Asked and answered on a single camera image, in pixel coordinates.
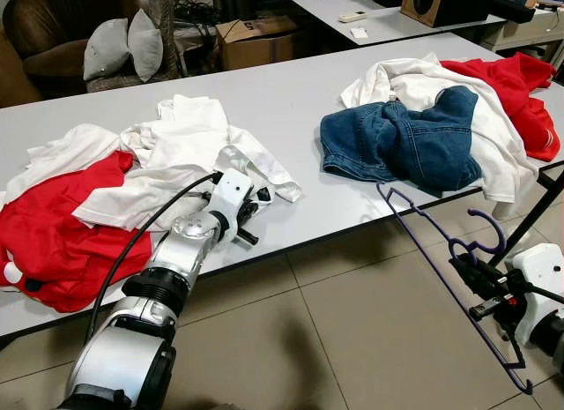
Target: white desk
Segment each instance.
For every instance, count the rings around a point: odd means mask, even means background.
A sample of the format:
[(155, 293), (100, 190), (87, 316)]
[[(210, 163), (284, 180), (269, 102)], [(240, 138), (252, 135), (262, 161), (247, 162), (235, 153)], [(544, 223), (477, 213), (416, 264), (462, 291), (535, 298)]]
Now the white desk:
[(555, 52), (550, 63), (559, 68), (564, 61), (564, 11), (536, 9), (531, 22), (517, 24), (508, 21), (503, 26), (489, 26), (482, 36), (480, 46), (497, 52), (535, 44), (553, 43)]
[[(259, 213), (246, 226), (261, 242), (254, 248), (231, 243), (214, 250), (203, 272), (213, 272), (250, 259), (287, 250), (339, 231), (390, 216), (373, 183), (355, 182), (322, 172), (323, 152), (319, 143), (322, 116), (342, 108), (341, 91), (378, 60), (420, 57), (435, 52), (441, 59), (469, 57), (493, 60), (494, 53), (454, 34), (398, 41), (393, 44), (239, 71), (134, 86), (102, 93), (43, 101), (0, 110), (0, 185), (27, 164), (26, 149), (60, 138), (78, 123), (97, 123), (120, 131), (133, 123), (155, 117), (158, 101), (175, 93), (208, 95), (221, 100), (230, 122), (252, 132), (289, 170), (304, 191), (303, 198), (289, 204), (282, 199)], [(564, 138), (564, 88), (534, 94), (545, 101)], [(563, 161), (560, 151), (554, 161)], [(537, 161), (541, 167), (545, 163)], [(405, 183), (393, 183), (418, 205), (436, 204), (427, 195)], [(120, 296), (114, 291), (106, 302)], [(0, 293), (0, 337), (53, 323), (58, 314), (22, 294)]]
[[(468, 26), (488, 25), (505, 21), (505, 19), (489, 15), (486, 20), (479, 22), (432, 28), (405, 16), (399, 11), (399, 7), (385, 8), (372, 0), (292, 1), (359, 46), (404, 40), (422, 35), (439, 34)], [(338, 21), (339, 15), (355, 13), (356, 11), (365, 11), (367, 18), (348, 24)], [(367, 30), (368, 38), (355, 39), (351, 35), (351, 28), (357, 26), (362, 26)]]

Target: blue jeans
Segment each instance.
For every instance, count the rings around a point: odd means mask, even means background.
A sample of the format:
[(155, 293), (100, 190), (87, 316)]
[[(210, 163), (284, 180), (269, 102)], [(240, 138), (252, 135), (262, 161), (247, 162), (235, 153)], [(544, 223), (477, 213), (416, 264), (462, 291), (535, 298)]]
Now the blue jeans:
[(465, 86), (452, 86), (422, 112), (389, 101), (325, 116), (323, 170), (360, 181), (410, 179), (423, 188), (460, 190), (481, 177), (470, 156), (477, 100)]

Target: red clothing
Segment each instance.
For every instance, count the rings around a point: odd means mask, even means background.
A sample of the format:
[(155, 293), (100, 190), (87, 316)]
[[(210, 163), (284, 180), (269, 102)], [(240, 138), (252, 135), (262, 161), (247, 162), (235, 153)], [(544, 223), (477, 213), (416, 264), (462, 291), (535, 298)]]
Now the red clothing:
[(456, 73), (482, 79), (497, 92), (503, 109), (523, 139), (528, 156), (545, 161), (556, 156), (560, 141), (553, 120), (543, 101), (529, 97), (535, 88), (550, 86), (549, 79), (556, 72), (551, 64), (523, 53), (495, 62), (474, 59), (441, 64)]
[[(92, 190), (122, 185), (123, 174), (132, 162), (131, 154), (114, 152), (86, 170), (50, 178), (5, 205), (0, 212), (0, 285), (11, 285), (4, 277), (10, 252), (13, 263), (23, 272), (15, 284), (23, 293), (62, 312), (90, 304), (135, 232), (89, 228), (72, 212)], [(141, 271), (151, 252), (147, 233), (123, 260), (112, 281)]]

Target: clothes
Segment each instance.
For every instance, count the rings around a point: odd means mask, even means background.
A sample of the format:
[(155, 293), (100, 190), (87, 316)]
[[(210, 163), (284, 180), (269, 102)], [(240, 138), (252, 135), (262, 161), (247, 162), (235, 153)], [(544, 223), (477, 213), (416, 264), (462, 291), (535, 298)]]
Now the clothes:
[[(74, 210), (73, 215), (89, 226), (140, 227), (182, 188), (227, 168), (249, 175), (255, 190), (267, 187), (291, 202), (300, 197), (300, 186), (274, 156), (248, 132), (228, 124), (219, 101), (176, 95), (162, 101), (158, 111), (160, 120), (134, 125), (119, 136), (79, 125), (63, 138), (30, 150), (31, 165), (8, 184), (5, 201), (66, 168), (80, 170), (114, 150), (133, 153), (137, 166), (125, 175), (123, 185), (94, 190)], [(211, 189), (203, 184), (195, 191)], [(177, 216), (204, 205), (201, 198), (181, 198), (149, 229), (168, 230)]]
[[(57, 311), (76, 311), (98, 294), (131, 232), (90, 229), (72, 211), (98, 187), (122, 184), (133, 163), (115, 152), (85, 170), (54, 176), (24, 192), (0, 212), (0, 285), (14, 285)], [(152, 252), (143, 234), (113, 281), (141, 271)]]
[(523, 139), (527, 155), (552, 160), (560, 150), (558, 134), (542, 100), (529, 97), (538, 87), (550, 86), (554, 67), (534, 57), (516, 53), (507, 59), (484, 62), (443, 61), (442, 66), (467, 77), (480, 78), (497, 92), (501, 104)]
[(410, 110), (431, 108), (437, 94), (456, 85), (478, 95), (471, 130), (471, 156), (482, 171), (487, 199), (514, 203), (534, 184), (538, 170), (526, 159), (523, 141), (492, 87), (443, 68), (435, 55), (396, 59), (368, 69), (341, 94), (347, 108), (399, 99)]
[(481, 177), (470, 156), (477, 99), (465, 86), (453, 86), (422, 112), (389, 101), (325, 116), (323, 169), (361, 181), (409, 178), (427, 189), (460, 190)]

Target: floor tile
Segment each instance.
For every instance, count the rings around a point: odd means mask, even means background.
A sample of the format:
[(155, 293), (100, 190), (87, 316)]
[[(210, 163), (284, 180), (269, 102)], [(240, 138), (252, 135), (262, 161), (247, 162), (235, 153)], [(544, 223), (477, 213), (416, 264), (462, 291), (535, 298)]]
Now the floor tile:
[(414, 245), (394, 221), (375, 223), (287, 253), (300, 285), (350, 271), (386, 257), (398, 256)]
[(518, 395), (503, 404), (495, 406), (490, 410), (541, 410), (535, 400), (529, 395)]
[(564, 409), (564, 380), (556, 376), (542, 383), (535, 389), (534, 396), (543, 410)]
[[(562, 167), (552, 168), (547, 170), (545, 173), (549, 175), (552, 179), (556, 179), (558, 175), (562, 172)], [(536, 203), (540, 200), (541, 197), (545, 194), (546, 189), (540, 186), (538, 183), (535, 183), (535, 186), (529, 191), (529, 194), (524, 198), (523, 203), (519, 206), (517, 210), (520, 214), (525, 215), (531, 211), (531, 209), (535, 206)], [(553, 205), (557, 205), (558, 203), (562, 203), (562, 199), (564, 198), (564, 193), (561, 193), (554, 201)]]
[(299, 290), (183, 326), (164, 408), (345, 410)]
[(516, 393), (418, 252), (302, 291), (351, 410), (486, 409)]
[(179, 325), (296, 288), (285, 256), (268, 258), (198, 280)]
[[(457, 236), (488, 226), (482, 218), (468, 215), (468, 209), (491, 212), (493, 208), (494, 203), (485, 200), (480, 192), (431, 207), (427, 212), (449, 235)], [(444, 241), (439, 232), (419, 215), (407, 215), (405, 221), (423, 246)], [(396, 220), (387, 220), (314, 242), (287, 255), (298, 283), (303, 286), (415, 249), (416, 245), (400, 224)]]
[(0, 384), (0, 407), (10, 410), (48, 410), (63, 402), (72, 365), (44, 370)]
[[(519, 221), (520, 220), (505, 222), (502, 224), (502, 227), (504, 230), (510, 232), (512, 228), (516, 227)], [(476, 240), (480, 241), (482, 244), (493, 247), (497, 243), (497, 234), (493, 228), (488, 228), (462, 236), (461, 239), (467, 243)], [(519, 244), (519, 247), (528, 249), (540, 242), (545, 242), (545, 238), (533, 228), (530, 231), (528, 239), (526, 239), (523, 244)], [(450, 254), (446, 244), (438, 244), (433, 247), (429, 247), (427, 251), (466, 307), (482, 303), (482, 300), (471, 292), (471, 290), (464, 284), (459, 275), (456, 273), (455, 269), (449, 264)], [(478, 251), (476, 254), (479, 258), (486, 261), (491, 257), (483, 251)], [(500, 270), (504, 270), (504, 264), (500, 264), (498, 268)], [(513, 352), (513, 348), (510, 343), (501, 339), (501, 336), (497, 333), (497, 326), (494, 320), (487, 317), (480, 322), (480, 325), (505, 357), (514, 362), (516, 360), (516, 356)], [(523, 349), (522, 351), (527, 363), (527, 369), (518, 370), (516, 372), (522, 380), (530, 379), (534, 384), (537, 384), (554, 375), (554, 368), (550, 359), (542, 352), (537, 349)]]
[(427, 212), (451, 236), (459, 236), (488, 227), (489, 223), (478, 216), (470, 216), (468, 209), (491, 214), (495, 202), (487, 201), (482, 192), (457, 198), (427, 209)]
[(552, 205), (537, 220), (535, 228), (544, 235), (550, 242), (554, 242), (562, 247), (564, 229), (562, 228), (562, 207), (563, 204)]
[(76, 359), (87, 324), (87, 317), (81, 317), (15, 339), (0, 351), (0, 382)]

